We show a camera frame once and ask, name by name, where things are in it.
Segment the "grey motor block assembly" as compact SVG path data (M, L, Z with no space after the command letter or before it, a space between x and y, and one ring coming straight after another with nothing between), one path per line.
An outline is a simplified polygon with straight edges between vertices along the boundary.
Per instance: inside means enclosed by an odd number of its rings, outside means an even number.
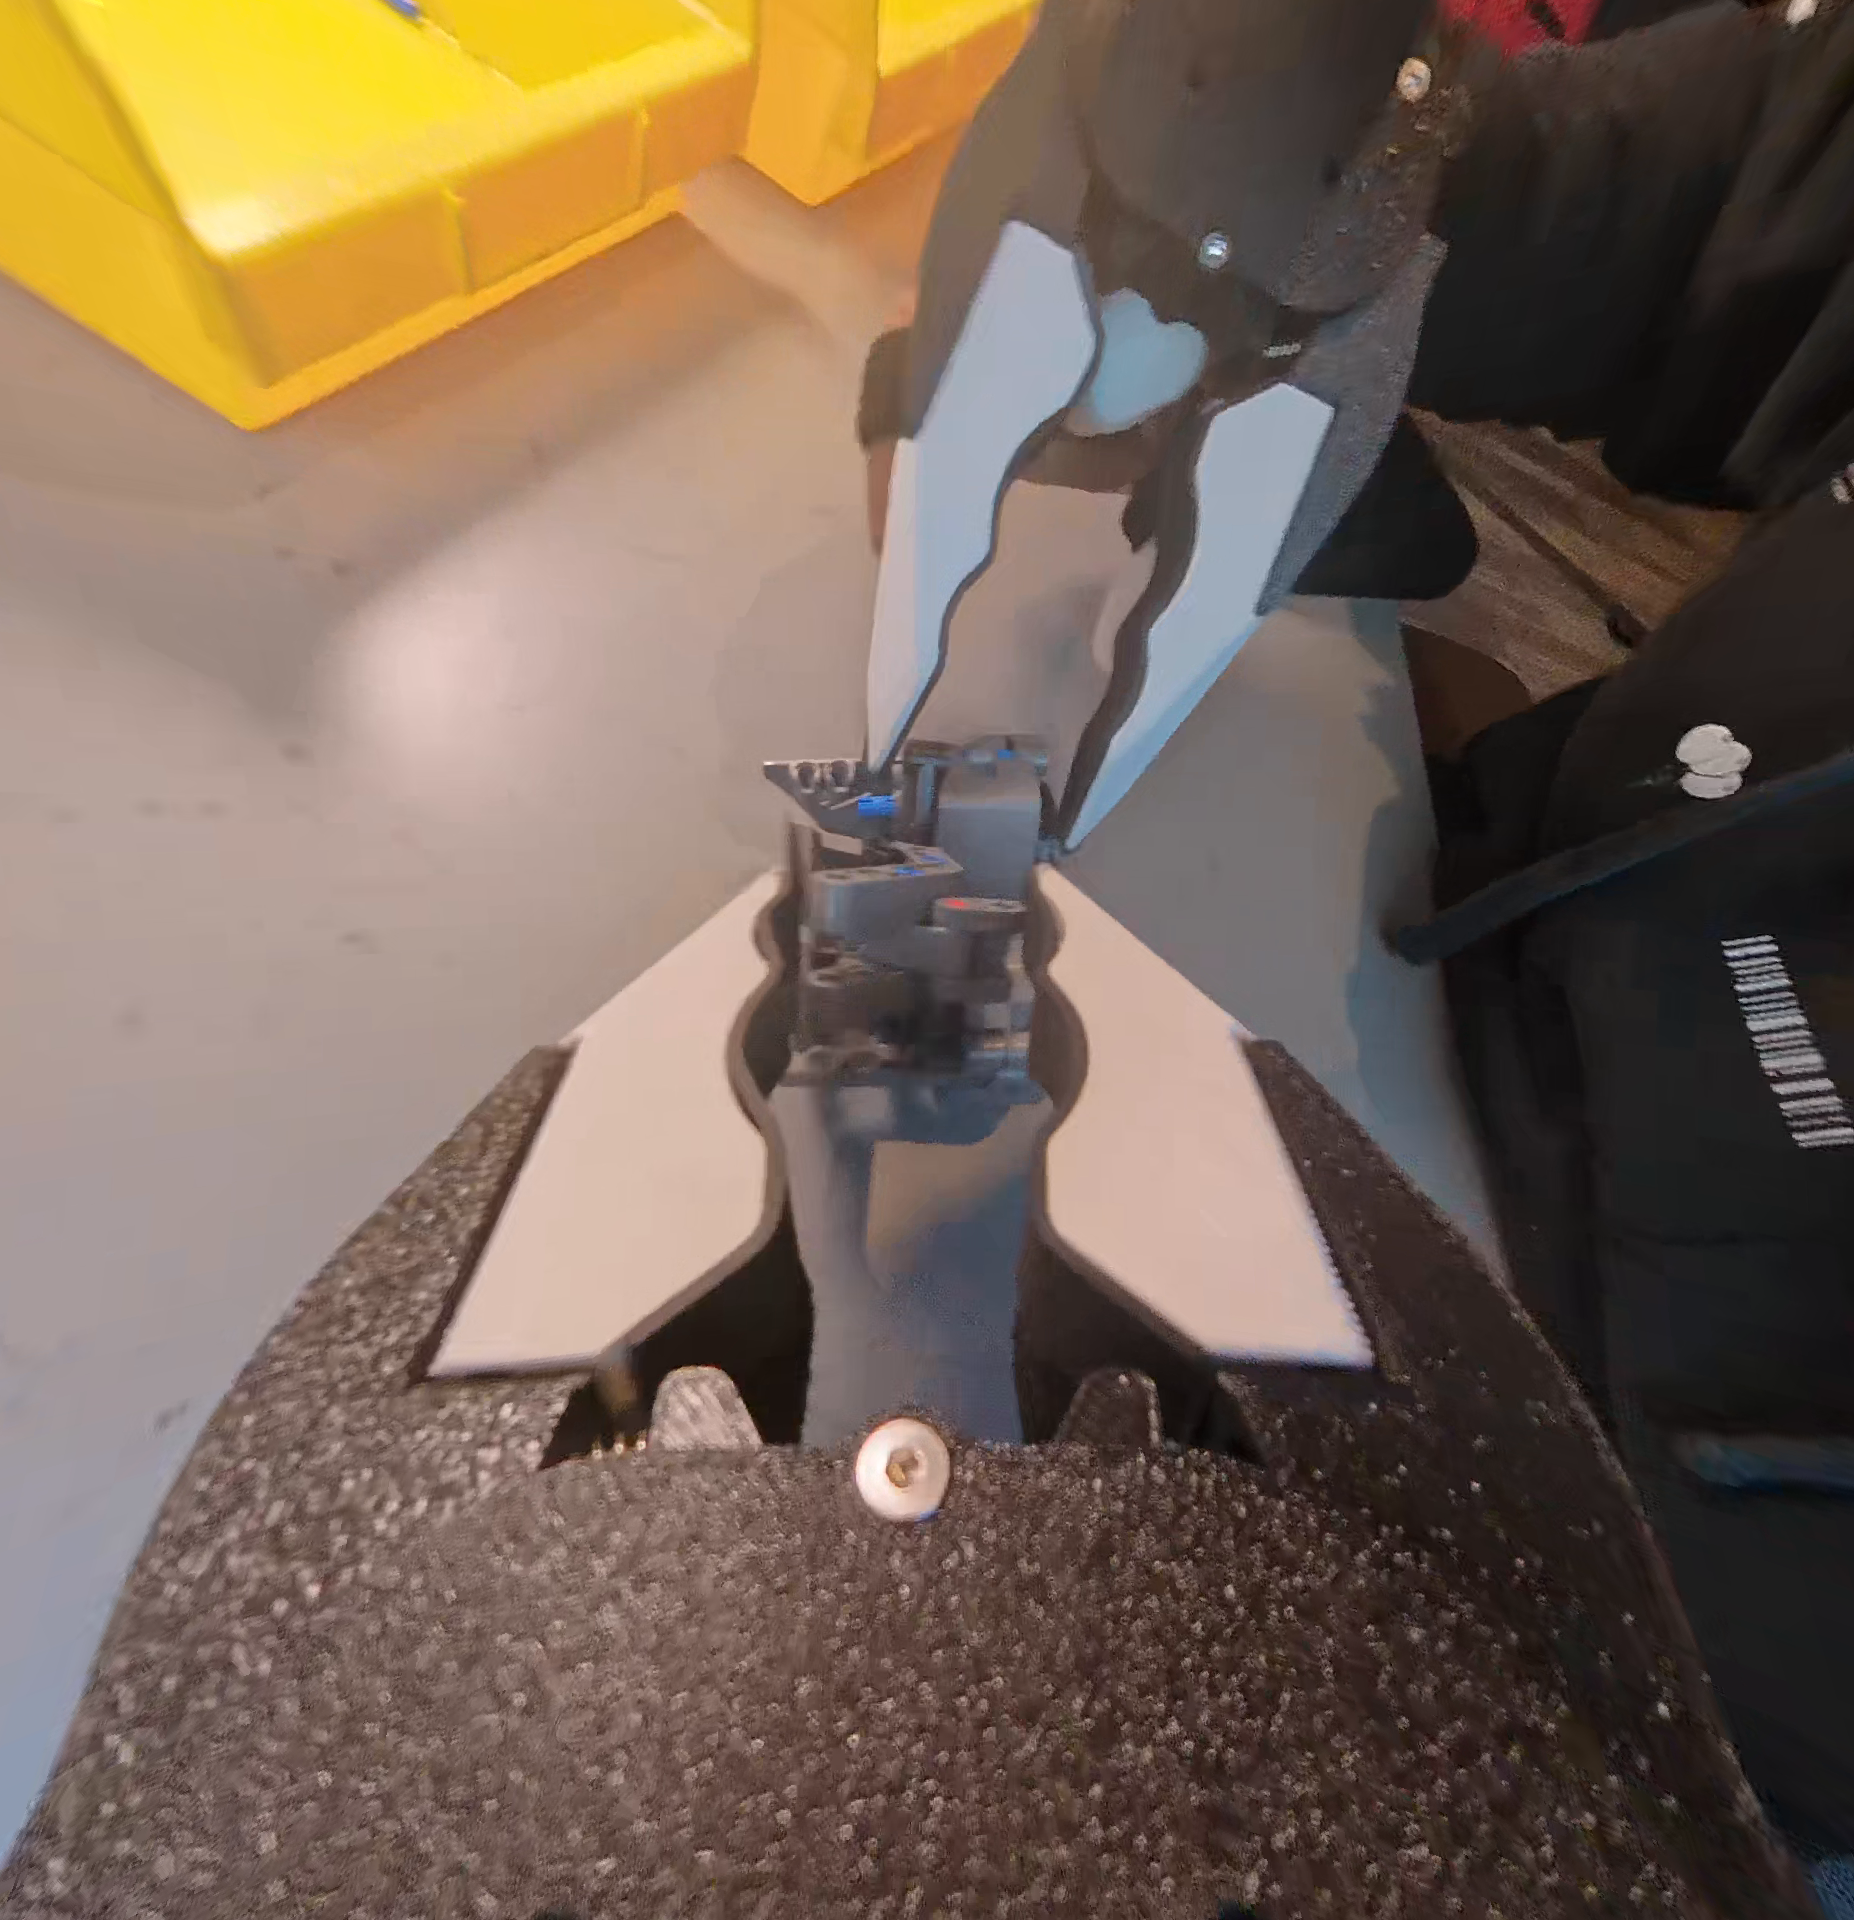
M906 824L891 842L787 831L791 1007L781 1083L840 1141L981 1143L1039 1102L1030 1068L1035 987L1025 942L1051 795L1037 740L914 738L881 776ZM939 993L906 944L940 897L1026 903L1011 973Z

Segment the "dark grey brick beam assembly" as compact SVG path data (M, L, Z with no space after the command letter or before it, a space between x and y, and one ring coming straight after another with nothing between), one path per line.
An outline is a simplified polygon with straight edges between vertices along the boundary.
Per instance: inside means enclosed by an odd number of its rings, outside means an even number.
M891 842L906 824L891 778L850 758L776 758L761 763L770 788L821 834L851 842Z

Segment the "yellow plastic parts bin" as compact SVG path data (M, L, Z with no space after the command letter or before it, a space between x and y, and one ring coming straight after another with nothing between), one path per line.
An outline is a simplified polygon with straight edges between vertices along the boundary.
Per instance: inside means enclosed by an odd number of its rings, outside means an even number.
M677 208L757 5L0 2L0 275L240 428Z
M744 159L803 205L960 128L1035 2L760 2Z

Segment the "person's black hoodie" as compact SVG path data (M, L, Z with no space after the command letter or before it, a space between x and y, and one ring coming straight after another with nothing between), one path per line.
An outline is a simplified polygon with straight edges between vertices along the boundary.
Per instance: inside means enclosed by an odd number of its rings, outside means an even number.
M1616 671L1431 763L1514 1285L1762 1802L1854 1867L1854 460Z

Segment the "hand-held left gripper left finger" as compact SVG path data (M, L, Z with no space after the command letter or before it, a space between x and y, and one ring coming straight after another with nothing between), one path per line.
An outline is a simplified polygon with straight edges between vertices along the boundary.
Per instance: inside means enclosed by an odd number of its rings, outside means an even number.
M770 1121L787 882L755 876L570 1033L431 1379L590 1371L769 1247L787 1188Z

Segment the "grey desk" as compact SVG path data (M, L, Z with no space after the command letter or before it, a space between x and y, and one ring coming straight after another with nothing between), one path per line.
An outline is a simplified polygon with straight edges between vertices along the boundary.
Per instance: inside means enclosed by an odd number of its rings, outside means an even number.
M0 277L0 1866L253 1348L860 741L854 405L949 154L709 170L262 436Z

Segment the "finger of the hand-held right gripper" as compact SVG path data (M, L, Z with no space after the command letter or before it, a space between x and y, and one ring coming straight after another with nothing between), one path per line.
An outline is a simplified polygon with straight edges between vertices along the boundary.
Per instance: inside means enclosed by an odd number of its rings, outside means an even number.
M865 766L886 771L940 680L952 616L987 565L1004 495L1096 370L1079 257L1011 222L912 437L891 460L865 662Z
M1058 851L1079 852L1254 631L1333 408L1286 382L1207 402L1155 470L1153 563L1107 641L1107 685L1068 763Z

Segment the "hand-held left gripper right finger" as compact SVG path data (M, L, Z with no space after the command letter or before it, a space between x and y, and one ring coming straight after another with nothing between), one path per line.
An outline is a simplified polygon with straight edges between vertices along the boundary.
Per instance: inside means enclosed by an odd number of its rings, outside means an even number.
M1032 903L1049 1247L1205 1359L1376 1368L1251 1035L1054 866Z

